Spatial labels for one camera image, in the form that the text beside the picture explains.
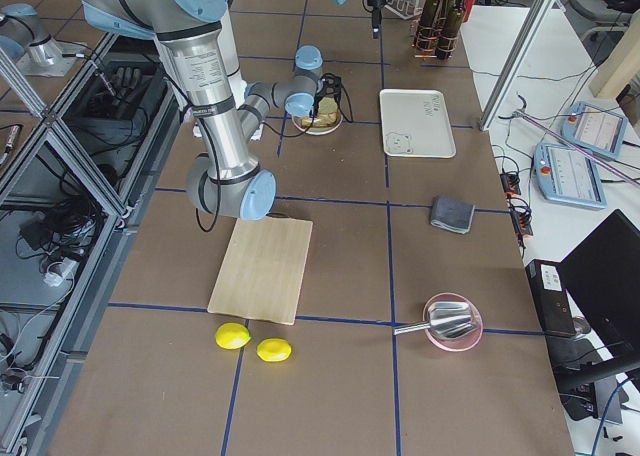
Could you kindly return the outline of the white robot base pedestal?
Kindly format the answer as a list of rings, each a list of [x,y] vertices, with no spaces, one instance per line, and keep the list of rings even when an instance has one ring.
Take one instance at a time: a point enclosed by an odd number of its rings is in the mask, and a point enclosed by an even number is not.
[[[229,6],[233,0],[183,0],[182,6],[192,17],[203,24],[220,22],[219,52],[224,61],[227,78],[234,95],[236,107],[245,102],[248,83],[243,79],[237,55]]]

